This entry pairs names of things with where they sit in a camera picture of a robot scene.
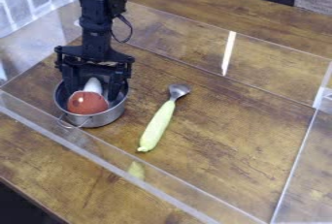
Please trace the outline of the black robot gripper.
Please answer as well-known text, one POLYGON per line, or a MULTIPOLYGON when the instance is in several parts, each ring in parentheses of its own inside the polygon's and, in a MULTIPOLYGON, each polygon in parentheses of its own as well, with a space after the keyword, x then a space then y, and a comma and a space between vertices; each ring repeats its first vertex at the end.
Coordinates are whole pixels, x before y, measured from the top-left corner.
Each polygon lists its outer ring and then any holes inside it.
POLYGON ((57 46, 56 68, 66 94, 78 90, 88 77, 108 77, 107 100, 113 101, 119 91, 131 77, 135 58, 116 51, 111 45, 112 18, 78 18, 81 27, 81 44, 57 46))

